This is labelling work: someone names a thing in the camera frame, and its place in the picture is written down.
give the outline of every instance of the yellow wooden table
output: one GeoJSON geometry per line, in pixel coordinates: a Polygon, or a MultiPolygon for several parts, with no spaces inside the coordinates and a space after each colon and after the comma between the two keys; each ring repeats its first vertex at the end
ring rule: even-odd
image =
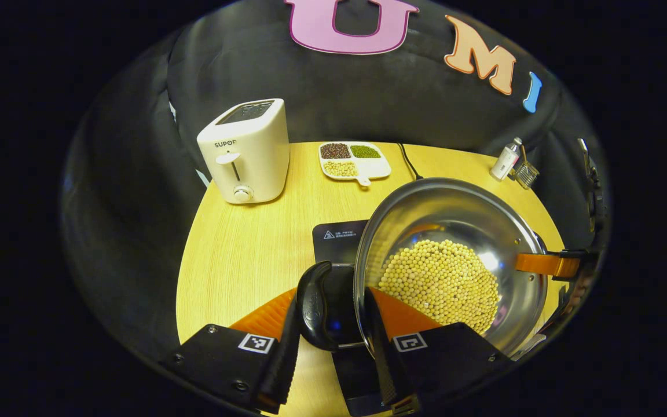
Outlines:
{"type": "MultiPolygon", "coordinates": [[[[179,270],[177,329],[181,343],[209,323],[228,327],[296,287],[302,272],[315,264],[313,227],[368,219],[389,193],[413,180],[394,143],[376,143],[391,165],[389,177],[372,180],[368,188],[361,188],[354,180],[331,180],[318,163],[319,145],[291,144],[285,190],[270,203],[232,205],[223,200],[214,184],[207,188],[179,270]]],[[[552,219],[532,190],[490,176],[496,158],[419,145],[406,145],[405,149],[423,177],[450,177],[483,187],[523,217],[542,236],[548,250],[564,248],[552,219]]],[[[548,298],[536,330],[558,307],[556,294],[563,285],[549,281],[548,298]]],[[[331,354],[312,347],[303,338],[288,404],[281,406],[280,415],[349,415],[331,354]]]]}

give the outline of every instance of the white bottle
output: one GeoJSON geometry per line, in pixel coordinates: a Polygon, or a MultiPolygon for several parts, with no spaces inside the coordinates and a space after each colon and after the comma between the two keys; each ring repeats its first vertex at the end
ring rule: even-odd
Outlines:
{"type": "Polygon", "coordinates": [[[514,137],[514,142],[509,143],[503,148],[501,156],[498,156],[498,161],[490,169],[490,175],[493,178],[498,181],[503,180],[508,175],[508,172],[514,168],[514,164],[519,160],[519,146],[521,146],[521,139],[514,137]]]}

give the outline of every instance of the power cord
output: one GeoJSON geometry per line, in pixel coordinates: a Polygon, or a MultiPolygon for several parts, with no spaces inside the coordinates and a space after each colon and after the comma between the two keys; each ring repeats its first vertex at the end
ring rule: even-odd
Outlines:
{"type": "Polygon", "coordinates": [[[403,144],[399,143],[398,146],[400,146],[400,151],[403,153],[403,158],[405,159],[406,163],[411,167],[411,170],[413,170],[413,174],[416,175],[416,180],[423,180],[424,177],[420,176],[419,173],[416,172],[416,169],[413,168],[413,164],[411,163],[410,159],[408,159],[408,155],[405,154],[405,147],[403,144]]]}

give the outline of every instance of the white toaster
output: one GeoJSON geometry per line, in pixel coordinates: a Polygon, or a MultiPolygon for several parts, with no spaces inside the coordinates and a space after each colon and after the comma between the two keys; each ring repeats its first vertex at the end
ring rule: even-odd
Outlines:
{"type": "Polygon", "coordinates": [[[289,138],[281,98],[233,106],[202,129],[197,144],[228,203],[262,203],[283,192],[289,138]]]}

